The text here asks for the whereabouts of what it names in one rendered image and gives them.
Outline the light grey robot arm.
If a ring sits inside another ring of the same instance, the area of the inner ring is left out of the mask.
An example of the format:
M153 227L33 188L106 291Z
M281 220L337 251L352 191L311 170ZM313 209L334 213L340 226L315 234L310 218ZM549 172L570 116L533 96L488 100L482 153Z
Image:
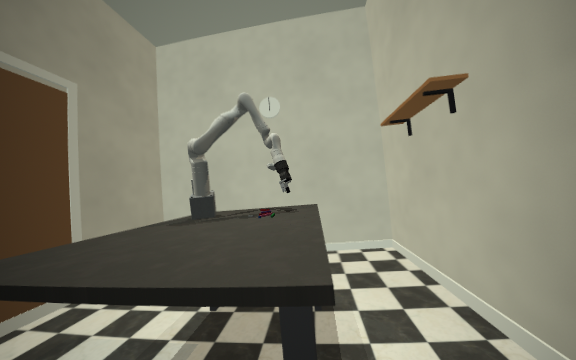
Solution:
M253 123L260 132L265 146L271 149L272 158L277 154L283 154L281 141L276 133L269 136L270 128L260 115L252 97L248 93L238 96L238 105L217 117L206 133L197 139L188 142L188 156L192 170L192 193L195 196L210 194L208 163L206 153L213 143L221 137L242 115L249 112ZM269 138L268 138L269 137Z

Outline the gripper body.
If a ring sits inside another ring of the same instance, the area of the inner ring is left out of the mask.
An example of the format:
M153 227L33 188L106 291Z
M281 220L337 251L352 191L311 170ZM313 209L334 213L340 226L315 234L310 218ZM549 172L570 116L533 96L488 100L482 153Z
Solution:
M287 165L287 161L284 157L283 154L277 154L273 157L273 162L271 164L267 164L267 168L273 171L277 171L277 173L279 173L280 175L280 179L281 181L284 179L287 179L286 181L284 181L285 183L288 181L291 181L292 178L289 174L289 167ZM288 177L288 178L287 178Z

